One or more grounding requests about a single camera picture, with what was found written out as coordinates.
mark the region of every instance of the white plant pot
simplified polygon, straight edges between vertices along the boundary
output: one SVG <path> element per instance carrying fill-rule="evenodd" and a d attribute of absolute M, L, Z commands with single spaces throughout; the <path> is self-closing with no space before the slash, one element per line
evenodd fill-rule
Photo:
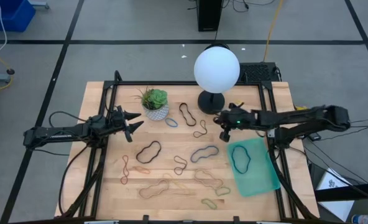
<path fill-rule="evenodd" d="M 166 104 L 163 107 L 157 109 L 157 110 L 148 110 L 144 107 L 144 105 L 141 105 L 144 109 L 145 115 L 152 121 L 160 121 L 166 118 L 166 116 L 169 114 L 169 105 Z"/>

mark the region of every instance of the white cable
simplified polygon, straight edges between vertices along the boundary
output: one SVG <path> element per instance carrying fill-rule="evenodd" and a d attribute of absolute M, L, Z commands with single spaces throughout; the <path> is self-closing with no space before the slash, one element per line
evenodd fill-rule
<path fill-rule="evenodd" d="M 3 49 L 4 46 L 6 46 L 7 44 L 7 34 L 6 34 L 6 30 L 4 29 L 4 25 L 3 25 L 3 20 L 2 20 L 2 8 L 0 7 L 0 23 L 2 24 L 2 29 L 3 29 L 3 33 L 4 33 L 4 44 L 3 46 L 0 48 L 0 51 Z"/>

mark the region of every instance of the white globe lamp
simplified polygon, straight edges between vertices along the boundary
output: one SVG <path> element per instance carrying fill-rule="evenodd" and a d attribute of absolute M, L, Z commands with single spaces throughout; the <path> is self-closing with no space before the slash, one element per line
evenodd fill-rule
<path fill-rule="evenodd" d="M 198 97 L 198 107 L 206 114 L 215 114 L 224 106 L 222 93 L 238 81 L 239 61 L 227 45 L 210 45 L 196 59 L 194 75 L 204 89 Z"/>

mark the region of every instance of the lamp base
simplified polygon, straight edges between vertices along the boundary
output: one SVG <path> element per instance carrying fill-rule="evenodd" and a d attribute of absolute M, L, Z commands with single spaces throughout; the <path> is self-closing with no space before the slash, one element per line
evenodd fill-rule
<path fill-rule="evenodd" d="M 219 113 L 224 107 L 224 96 L 221 93 L 202 91 L 198 97 L 198 107 L 206 114 Z"/>

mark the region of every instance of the paper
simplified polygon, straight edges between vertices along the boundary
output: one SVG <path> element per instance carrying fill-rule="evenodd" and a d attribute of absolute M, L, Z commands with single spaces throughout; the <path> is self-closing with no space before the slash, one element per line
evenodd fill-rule
<path fill-rule="evenodd" d="M 329 168 L 328 171 L 334 173 L 341 180 L 349 183 L 346 179 L 342 178 L 334 170 Z M 316 189 L 317 190 L 323 190 L 323 189 L 332 189 L 332 188 L 336 188 L 336 187 L 347 187 L 347 185 L 342 183 L 340 180 L 335 178 L 330 173 L 325 172 L 324 176 L 321 179 L 321 182 L 320 182 L 319 186 Z M 352 200 L 352 201 L 339 201 L 339 202 L 319 202 L 319 204 L 322 205 L 327 210 L 329 210 L 333 215 L 336 215 L 343 222 L 345 222 L 347 220 L 347 217 L 348 217 L 349 213 L 350 213 L 352 205 L 354 204 L 354 201 Z"/>

